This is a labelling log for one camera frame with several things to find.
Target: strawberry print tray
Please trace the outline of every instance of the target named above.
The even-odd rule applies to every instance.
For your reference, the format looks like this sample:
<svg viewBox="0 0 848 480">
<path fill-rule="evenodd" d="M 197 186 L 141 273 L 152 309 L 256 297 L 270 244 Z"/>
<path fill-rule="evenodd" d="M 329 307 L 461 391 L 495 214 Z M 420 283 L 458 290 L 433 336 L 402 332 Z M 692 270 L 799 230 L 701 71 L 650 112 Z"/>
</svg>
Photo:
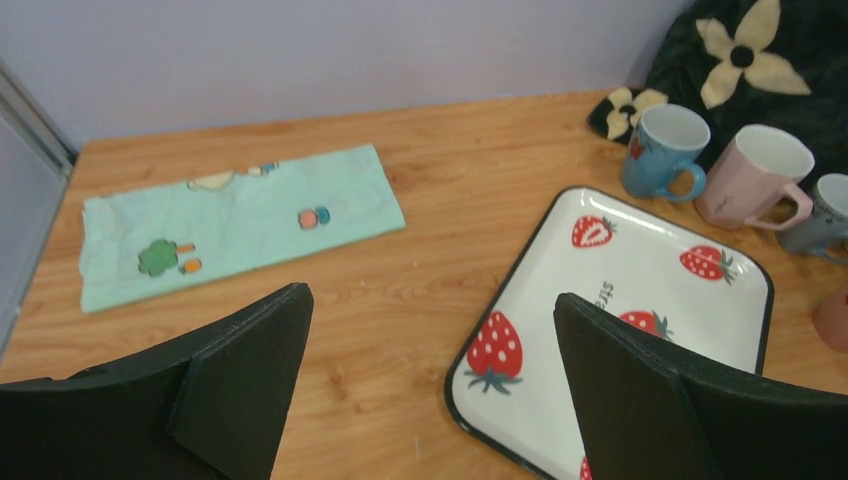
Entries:
<svg viewBox="0 0 848 480">
<path fill-rule="evenodd" d="M 554 200 L 447 373 L 459 425 L 544 478 L 590 478 L 553 310 L 574 292 L 636 328 L 761 373 L 774 288 L 756 262 L 588 187 Z"/>
</svg>

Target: wooden tabletop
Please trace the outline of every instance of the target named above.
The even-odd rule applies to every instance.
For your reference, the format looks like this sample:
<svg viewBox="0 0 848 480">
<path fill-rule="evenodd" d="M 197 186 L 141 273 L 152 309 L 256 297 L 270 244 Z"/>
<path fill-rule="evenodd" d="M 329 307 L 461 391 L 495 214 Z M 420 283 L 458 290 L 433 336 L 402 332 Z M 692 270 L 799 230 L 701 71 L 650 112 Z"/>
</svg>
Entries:
<svg viewBox="0 0 848 480">
<path fill-rule="evenodd" d="M 273 478 L 532 478 L 451 420 L 444 377 L 557 192 L 585 184 L 756 259 L 776 288 L 764 374 L 848 393 L 848 355 L 824 346 L 810 324 L 846 271 L 786 255 L 771 233 L 712 228 L 691 204 L 627 197 L 617 182 L 624 147 L 585 123 L 605 93 L 91 142 L 0 381 L 64 378 L 307 282 L 312 330 Z M 86 198 L 364 143 L 377 148 L 405 230 L 135 305 L 80 311 Z"/>
</svg>

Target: red strawberry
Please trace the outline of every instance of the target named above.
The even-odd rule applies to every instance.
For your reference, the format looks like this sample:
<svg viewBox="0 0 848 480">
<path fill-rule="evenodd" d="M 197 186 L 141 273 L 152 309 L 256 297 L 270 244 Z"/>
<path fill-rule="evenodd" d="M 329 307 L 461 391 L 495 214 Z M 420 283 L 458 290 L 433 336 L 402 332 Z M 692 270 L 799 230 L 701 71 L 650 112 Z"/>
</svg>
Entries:
<svg viewBox="0 0 848 480">
<path fill-rule="evenodd" d="M 583 455 L 583 461 L 580 462 L 580 480 L 592 480 L 592 471 L 589 470 L 589 459 Z"/>
<path fill-rule="evenodd" d="M 509 395 L 504 384 L 521 381 L 518 378 L 524 361 L 521 340 L 515 327 L 500 311 L 489 314 L 489 318 L 477 332 L 477 337 L 471 342 L 465 358 L 471 367 L 465 374 L 475 377 L 468 384 L 468 388 L 485 382 L 483 393 L 486 393 L 489 387 L 495 387 L 495 390 Z"/>
<path fill-rule="evenodd" d="M 639 330 L 646 331 L 655 337 L 664 338 L 669 341 L 671 340 L 669 335 L 674 333 L 668 329 L 668 320 L 665 317 L 660 320 L 660 316 L 654 311 L 645 312 L 634 310 L 632 312 L 622 313 L 618 316 L 618 318 L 624 320 L 630 325 L 633 325 Z"/>
<path fill-rule="evenodd" d="M 630 156 L 633 157 L 634 160 L 639 160 L 639 157 L 642 156 L 642 152 L 645 151 L 645 147 L 639 143 L 639 137 L 634 135 L 633 139 L 630 140 Z"/>
<path fill-rule="evenodd" d="M 583 215 L 571 231 L 571 244 L 577 248 L 599 247 L 612 240 L 615 224 L 606 217 Z"/>
<path fill-rule="evenodd" d="M 683 252 L 680 263 L 690 272 L 707 280 L 724 279 L 728 285 L 733 285 L 735 280 L 730 271 L 733 257 L 728 258 L 727 252 L 709 245 L 698 245 Z"/>
</svg>

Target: pink mug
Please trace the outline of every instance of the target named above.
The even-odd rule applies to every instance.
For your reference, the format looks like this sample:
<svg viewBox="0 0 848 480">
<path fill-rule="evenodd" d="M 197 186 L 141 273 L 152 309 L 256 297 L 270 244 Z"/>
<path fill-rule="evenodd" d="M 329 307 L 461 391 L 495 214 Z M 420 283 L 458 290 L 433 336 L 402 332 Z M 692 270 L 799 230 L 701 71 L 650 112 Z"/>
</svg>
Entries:
<svg viewBox="0 0 848 480">
<path fill-rule="evenodd" d="M 804 144 L 783 130 L 746 125 L 733 137 L 707 174 L 707 188 L 695 209 L 712 225 L 736 229 L 744 225 L 785 230 L 810 216 L 813 202 L 797 183 L 815 165 Z M 798 204 L 783 223 L 760 220 L 783 197 Z"/>
<path fill-rule="evenodd" d="M 813 326 L 830 348 L 848 352 L 848 282 L 818 306 Z"/>
</svg>

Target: mug rim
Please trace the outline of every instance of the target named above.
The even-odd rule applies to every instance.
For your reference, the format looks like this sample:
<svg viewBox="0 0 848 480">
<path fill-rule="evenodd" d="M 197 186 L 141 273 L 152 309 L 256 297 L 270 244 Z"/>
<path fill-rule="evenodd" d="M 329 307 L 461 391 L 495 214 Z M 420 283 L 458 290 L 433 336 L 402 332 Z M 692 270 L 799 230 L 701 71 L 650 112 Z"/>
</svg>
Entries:
<svg viewBox="0 0 848 480">
<path fill-rule="evenodd" d="M 799 169 L 797 171 L 797 173 L 791 173 L 791 174 L 787 174 L 787 173 L 783 173 L 783 172 L 776 172 L 776 171 L 774 171 L 774 169 L 767 168 L 765 165 L 763 165 L 759 161 L 759 157 L 757 157 L 755 155 L 751 155 L 750 152 L 746 152 L 745 149 L 742 147 L 742 145 L 740 145 L 740 143 L 739 143 L 740 135 L 747 133 L 747 132 L 750 132 L 752 130 L 753 131 L 760 131 L 760 132 L 763 132 L 763 133 L 768 133 L 770 135 L 777 135 L 777 136 L 783 137 L 783 138 L 789 140 L 790 143 L 792 143 L 794 146 L 800 147 L 799 149 L 804 153 L 804 159 L 806 160 L 805 166 L 802 169 Z M 813 152 L 809 149 L 809 147 L 807 147 L 807 145 L 804 144 L 804 142 L 801 141 L 801 139 L 799 139 L 795 135 L 792 135 L 791 133 L 787 132 L 786 130 L 783 130 L 783 129 L 780 129 L 780 128 L 777 128 L 777 127 L 773 127 L 771 125 L 765 125 L 763 123 L 749 123 L 748 125 L 742 126 L 742 128 L 740 128 L 736 132 L 736 134 L 733 135 L 733 145 L 736 146 L 736 149 L 739 151 L 739 153 L 742 154 L 743 157 L 748 159 L 748 161 L 751 163 L 751 165 L 755 166 L 757 168 L 757 170 L 759 170 L 763 173 L 766 173 L 766 174 L 780 175 L 780 176 L 784 176 L 784 177 L 789 177 L 789 178 L 791 178 L 795 181 L 800 181 L 804 177 L 809 175 L 810 172 L 813 171 L 813 168 L 815 168 L 815 166 L 816 166 L 815 155 L 813 155 Z"/>
<path fill-rule="evenodd" d="M 694 144 L 694 145 L 681 145 L 679 143 L 676 143 L 676 142 L 673 142 L 673 141 L 668 140 L 666 138 L 663 138 L 663 136 L 657 135 L 656 132 L 651 131 L 651 129 L 646 125 L 645 117 L 647 117 L 652 111 L 661 110 L 661 109 L 678 110 L 680 112 L 684 112 L 684 113 L 688 114 L 689 118 L 691 118 L 695 122 L 697 122 L 699 124 L 698 126 L 701 127 L 706 132 L 706 135 L 705 135 L 706 138 L 704 138 L 703 141 L 701 141 L 697 144 Z M 676 103 L 660 103 L 660 104 L 657 104 L 657 105 L 651 105 L 650 107 L 646 108 L 642 112 L 642 115 L 639 117 L 639 124 L 641 125 L 642 130 L 644 130 L 645 133 L 647 133 L 648 136 L 650 136 L 654 141 L 656 141 L 656 142 L 658 142 L 658 143 L 660 143 L 660 144 L 662 144 L 666 147 L 672 148 L 674 150 L 679 150 L 679 151 L 684 151 L 684 152 L 693 152 L 693 151 L 703 150 L 707 146 L 707 144 L 710 143 L 710 140 L 712 139 L 712 130 L 710 129 L 710 125 L 707 123 L 707 121 L 704 120 L 704 117 L 699 115 L 694 110 L 687 108 L 687 107 L 684 107 L 683 105 L 678 105 Z"/>
<path fill-rule="evenodd" d="M 821 201 L 823 203 L 825 203 L 828 208 L 830 208 L 831 210 L 834 210 L 836 213 L 842 215 L 843 217 L 848 218 L 848 201 L 844 202 L 844 205 L 836 206 L 834 204 L 834 202 L 831 201 L 831 199 L 827 198 L 827 196 L 825 195 L 825 192 L 822 191 L 824 187 L 828 187 L 828 185 L 826 185 L 826 184 L 828 184 L 828 183 L 832 184 L 833 182 L 839 182 L 839 184 L 836 185 L 836 186 L 830 186 L 829 189 L 831 189 L 831 190 L 835 190 L 835 191 L 839 192 L 839 191 L 845 191 L 846 189 L 848 189 L 848 175 L 845 175 L 845 174 L 842 174 L 842 173 L 837 173 L 837 172 L 828 173 L 828 174 L 822 175 L 816 181 L 816 196 L 819 197 L 819 199 L 821 199 Z"/>
</svg>

